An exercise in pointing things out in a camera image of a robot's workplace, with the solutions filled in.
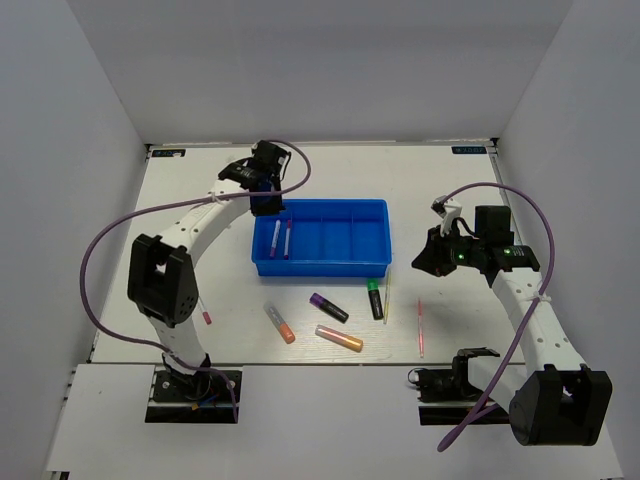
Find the pink capped white marker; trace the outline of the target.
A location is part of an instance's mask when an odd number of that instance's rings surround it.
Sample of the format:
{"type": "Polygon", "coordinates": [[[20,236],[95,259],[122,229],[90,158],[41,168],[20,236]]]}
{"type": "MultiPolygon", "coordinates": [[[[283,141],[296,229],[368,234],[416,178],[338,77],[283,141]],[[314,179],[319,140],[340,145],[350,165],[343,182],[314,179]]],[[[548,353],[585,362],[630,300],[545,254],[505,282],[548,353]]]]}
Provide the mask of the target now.
{"type": "Polygon", "coordinates": [[[273,234],[270,243],[269,258],[274,259],[277,253],[279,234],[281,230],[281,220],[276,220],[274,224],[273,234]]]}

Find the thin yellow highlighter pen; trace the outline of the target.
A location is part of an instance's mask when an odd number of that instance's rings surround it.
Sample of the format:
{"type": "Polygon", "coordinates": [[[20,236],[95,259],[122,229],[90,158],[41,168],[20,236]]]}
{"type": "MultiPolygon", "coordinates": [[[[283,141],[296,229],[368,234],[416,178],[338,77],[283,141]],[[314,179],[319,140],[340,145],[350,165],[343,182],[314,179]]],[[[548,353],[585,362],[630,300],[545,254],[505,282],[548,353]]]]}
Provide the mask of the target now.
{"type": "Polygon", "coordinates": [[[384,311],[383,311],[383,325],[386,325],[388,322],[389,316],[389,308],[390,308],[390,290],[391,290],[391,282],[392,282],[392,273],[389,269],[385,279],[385,290],[384,290],[384,311]]]}

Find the magenta capped white marker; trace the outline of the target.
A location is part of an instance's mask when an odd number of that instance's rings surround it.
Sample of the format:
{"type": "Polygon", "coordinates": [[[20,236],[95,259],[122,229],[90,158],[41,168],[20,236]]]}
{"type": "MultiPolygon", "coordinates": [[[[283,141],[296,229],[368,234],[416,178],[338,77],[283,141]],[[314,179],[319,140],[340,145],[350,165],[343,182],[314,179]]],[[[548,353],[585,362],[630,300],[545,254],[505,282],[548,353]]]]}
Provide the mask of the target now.
{"type": "Polygon", "coordinates": [[[288,260],[290,256],[290,238],[292,231],[292,220],[287,220],[286,230],[285,230],[285,240],[284,240],[284,251],[283,251],[283,259],[288,260]]]}

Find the green black highlighter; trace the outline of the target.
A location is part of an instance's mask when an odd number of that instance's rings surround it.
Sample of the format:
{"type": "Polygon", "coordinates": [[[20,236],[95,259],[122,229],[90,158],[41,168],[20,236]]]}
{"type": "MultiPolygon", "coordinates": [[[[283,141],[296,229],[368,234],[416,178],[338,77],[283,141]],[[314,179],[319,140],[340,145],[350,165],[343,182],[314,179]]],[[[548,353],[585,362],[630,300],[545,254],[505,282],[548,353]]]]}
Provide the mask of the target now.
{"type": "Polygon", "coordinates": [[[369,278],[367,280],[367,293],[373,319],[382,320],[384,318],[384,310],[379,291],[379,283],[376,278],[369,278]]]}

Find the thin pink highlighter pen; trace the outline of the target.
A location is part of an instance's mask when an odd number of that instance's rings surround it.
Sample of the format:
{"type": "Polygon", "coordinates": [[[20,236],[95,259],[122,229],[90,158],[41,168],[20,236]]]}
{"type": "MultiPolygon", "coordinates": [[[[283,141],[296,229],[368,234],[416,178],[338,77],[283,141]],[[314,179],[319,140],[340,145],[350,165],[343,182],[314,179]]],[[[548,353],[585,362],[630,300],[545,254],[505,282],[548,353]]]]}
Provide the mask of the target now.
{"type": "Polygon", "coordinates": [[[423,306],[421,299],[417,301],[417,311],[418,311],[418,346],[419,346],[419,356],[421,359],[424,358],[424,332],[423,332],[423,306]]]}

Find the purple black highlighter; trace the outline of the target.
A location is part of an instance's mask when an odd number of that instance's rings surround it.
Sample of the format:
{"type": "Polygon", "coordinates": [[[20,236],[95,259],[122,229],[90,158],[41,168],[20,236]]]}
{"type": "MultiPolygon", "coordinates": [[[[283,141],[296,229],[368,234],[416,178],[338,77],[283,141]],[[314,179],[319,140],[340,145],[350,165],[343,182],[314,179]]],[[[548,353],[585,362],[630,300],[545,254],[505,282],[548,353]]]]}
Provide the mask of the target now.
{"type": "Polygon", "coordinates": [[[346,323],[349,319],[348,313],[318,293],[313,293],[309,302],[326,315],[329,315],[331,318],[341,323],[346,323]]]}

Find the orange grey highlighter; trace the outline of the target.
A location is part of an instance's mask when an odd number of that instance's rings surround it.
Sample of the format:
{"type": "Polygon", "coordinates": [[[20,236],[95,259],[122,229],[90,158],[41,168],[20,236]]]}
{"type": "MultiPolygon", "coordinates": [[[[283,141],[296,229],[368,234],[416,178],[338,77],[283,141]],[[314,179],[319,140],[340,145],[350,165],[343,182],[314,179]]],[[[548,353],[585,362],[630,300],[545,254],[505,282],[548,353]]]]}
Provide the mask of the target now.
{"type": "Polygon", "coordinates": [[[293,343],[296,340],[295,334],[286,323],[277,308],[271,302],[266,302],[263,306],[263,309],[271,322],[274,324],[275,328],[278,330],[284,342],[286,344],[293,343]]]}

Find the yellow orange highlighter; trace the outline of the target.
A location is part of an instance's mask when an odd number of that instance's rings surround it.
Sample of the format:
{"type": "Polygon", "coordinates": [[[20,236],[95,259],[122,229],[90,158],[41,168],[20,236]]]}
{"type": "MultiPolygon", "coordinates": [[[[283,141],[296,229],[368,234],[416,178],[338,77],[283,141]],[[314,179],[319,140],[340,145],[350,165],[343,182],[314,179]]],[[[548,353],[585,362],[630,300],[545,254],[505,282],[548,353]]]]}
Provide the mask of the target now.
{"type": "Polygon", "coordinates": [[[364,346],[362,340],[323,325],[316,326],[315,335],[357,353],[364,346]]]}

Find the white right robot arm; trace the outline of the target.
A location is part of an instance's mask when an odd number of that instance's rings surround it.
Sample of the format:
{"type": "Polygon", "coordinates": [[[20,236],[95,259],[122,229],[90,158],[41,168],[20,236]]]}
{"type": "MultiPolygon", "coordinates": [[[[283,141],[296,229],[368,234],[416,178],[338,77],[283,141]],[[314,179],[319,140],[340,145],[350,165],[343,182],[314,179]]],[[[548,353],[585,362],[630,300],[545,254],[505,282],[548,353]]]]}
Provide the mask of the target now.
{"type": "Polygon", "coordinates": [[[515,244],[511,210],[478,206],[468,227],[454,201],[437,202],[440,225],[429,229],[412,266],[442,278],[459,267],[478,270],[504,308],[525,365],[503,367],[488,347],[464,348],[447,369],[414,369],[408,381],[423,403],[478,401],[473,420],[499,407],[516,440],[526,446],[592,446],[612,395],[606,372],[589,368],[575,350],[540,289],[543,277],[533,250],[515,244]]]}

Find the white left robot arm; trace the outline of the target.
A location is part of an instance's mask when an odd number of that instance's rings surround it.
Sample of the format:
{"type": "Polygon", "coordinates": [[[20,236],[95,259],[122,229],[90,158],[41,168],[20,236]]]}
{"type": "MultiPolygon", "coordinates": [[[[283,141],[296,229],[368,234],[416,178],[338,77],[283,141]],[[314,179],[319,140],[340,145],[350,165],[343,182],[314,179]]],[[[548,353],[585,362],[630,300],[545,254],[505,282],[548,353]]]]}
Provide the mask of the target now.
{"type": "Polygon", "coordinates": [[[127,296],[153,326],[165,348],[163,362],[178,374],[177,387],[188,398],[205,396],[212,378],[192,319],[199,300],[195,266],[245,213],[266,216],[284,209],[281,171],[290,158],[275,143],[257,142],[250,156],[219,172],[205,201],[160,234],[141,234],[133,242],[127,296]]]}

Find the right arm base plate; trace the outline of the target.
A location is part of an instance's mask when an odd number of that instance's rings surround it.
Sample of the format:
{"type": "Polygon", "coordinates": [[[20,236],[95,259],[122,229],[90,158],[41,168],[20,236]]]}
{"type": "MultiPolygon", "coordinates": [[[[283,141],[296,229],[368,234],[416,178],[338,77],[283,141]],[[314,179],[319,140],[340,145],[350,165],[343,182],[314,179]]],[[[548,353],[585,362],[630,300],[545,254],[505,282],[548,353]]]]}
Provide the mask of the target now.
{"type": "Polygon", "coordinates": [[[482,391],[460,380],[452,368],[414,368],[408,384],[418,393],[421,426],[455,426],[480,399],[482,391]]]}

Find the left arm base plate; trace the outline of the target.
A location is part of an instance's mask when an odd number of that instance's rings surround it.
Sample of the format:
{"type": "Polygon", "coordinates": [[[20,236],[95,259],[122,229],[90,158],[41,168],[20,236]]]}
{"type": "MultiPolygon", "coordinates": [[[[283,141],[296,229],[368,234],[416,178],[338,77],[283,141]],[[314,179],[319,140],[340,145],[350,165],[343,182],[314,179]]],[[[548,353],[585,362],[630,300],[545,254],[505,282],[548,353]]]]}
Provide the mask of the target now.
{"type": "Polygon", "coordinates": [[[232,396],[224,381],[212,376],[188,393],[164,369],[154,372],[144,421],[147,424],[235,424],[232,396]]]}

